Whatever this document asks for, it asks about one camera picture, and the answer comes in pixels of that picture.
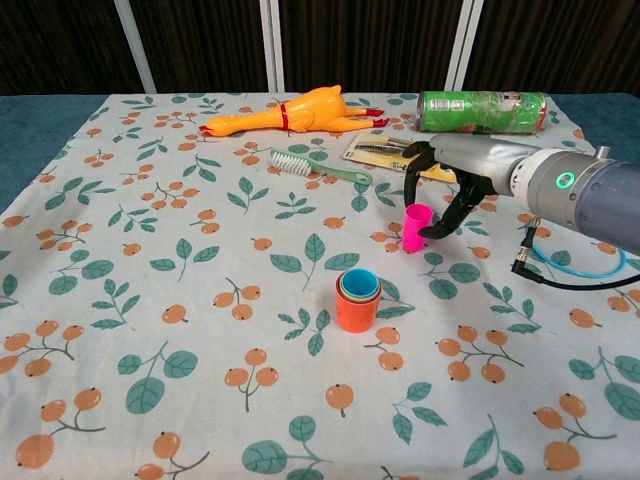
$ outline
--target dark curtain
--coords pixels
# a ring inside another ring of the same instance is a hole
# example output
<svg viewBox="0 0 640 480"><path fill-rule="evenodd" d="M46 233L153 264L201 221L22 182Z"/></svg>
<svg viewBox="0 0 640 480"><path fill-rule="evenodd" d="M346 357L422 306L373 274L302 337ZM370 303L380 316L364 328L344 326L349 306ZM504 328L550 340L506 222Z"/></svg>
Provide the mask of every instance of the dark curtain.
<svg viewBox="0 0 640 480"><path fill-rule="evenodd" d="M441 90L460 0L280 0L287 91Z"/></svg>
<svg viewBox="0 0 640 480"><path fill-rule="evenodd" d="M113 0L0 1L0 94L140 91Z"/></svg>
<svg viewBox="0 0 640 480"><path fill-rule="evenodd" d="M267 91L258 0L131 0L158 92Z"/></svg>
<svg viewBox="0 0 640 480"><path fill-rule="evenodd" d="M485 0L465 90L640 94L638 0Z"/></svg>

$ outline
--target teal floor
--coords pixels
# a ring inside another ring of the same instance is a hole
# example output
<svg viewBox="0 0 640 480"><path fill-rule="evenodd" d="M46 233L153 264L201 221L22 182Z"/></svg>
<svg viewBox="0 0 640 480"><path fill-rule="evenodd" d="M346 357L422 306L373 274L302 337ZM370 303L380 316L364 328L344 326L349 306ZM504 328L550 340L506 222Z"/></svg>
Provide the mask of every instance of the teal floor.
<svg viewBox="0 0 640 480"><path fill-rule="evenodd" d="M0 212L51 161L107 95L0 97ZM640 163L640 99L624 93L552 95L594 146Z"/></svg>

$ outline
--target blue cup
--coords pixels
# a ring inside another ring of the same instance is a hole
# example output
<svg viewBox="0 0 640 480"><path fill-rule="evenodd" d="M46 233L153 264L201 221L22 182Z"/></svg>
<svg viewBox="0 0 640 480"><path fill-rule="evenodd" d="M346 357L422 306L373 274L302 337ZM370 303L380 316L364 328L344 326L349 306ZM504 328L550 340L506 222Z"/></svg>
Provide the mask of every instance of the blue cup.
<svg viewBox="0 0 640 480"><path fill-rule="evenodd" d="M367 299L378 293L380 281L373 272L367 269L353 268L342 275L340 287L350 297Z"/></svg>

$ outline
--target yellow rubber chicken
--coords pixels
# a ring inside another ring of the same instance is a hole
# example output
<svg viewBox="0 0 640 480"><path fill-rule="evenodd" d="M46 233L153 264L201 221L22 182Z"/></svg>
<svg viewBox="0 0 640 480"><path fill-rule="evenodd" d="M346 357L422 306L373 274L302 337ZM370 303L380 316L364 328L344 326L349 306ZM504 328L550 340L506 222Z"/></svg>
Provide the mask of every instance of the yellow rubber chicken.
<svg viewBox="0 0 640 480"><path fill-rule="evenodd" d="M340 95L342 87L320 87L298 98L251 115L215 117L200 127L204 134L226 137L241 130L258 128L282 128L294 132L325 130L347 132L361 128L384 127L389 119L370 120L347 118L358 115L377 117L384 110L347 107Z"/></svg>

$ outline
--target green plastic bottle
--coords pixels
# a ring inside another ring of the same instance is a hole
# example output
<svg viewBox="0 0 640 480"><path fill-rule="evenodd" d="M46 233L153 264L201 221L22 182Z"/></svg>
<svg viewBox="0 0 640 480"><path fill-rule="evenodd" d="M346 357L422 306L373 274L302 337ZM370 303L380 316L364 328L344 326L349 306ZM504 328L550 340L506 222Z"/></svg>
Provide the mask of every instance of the green plastic bottle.
<svg viewBox="0 0 640 480"><path fill-rule="evenodd" d="M539 92L425 91L418 97L421 132L535 133L547 113Z"/></svg>

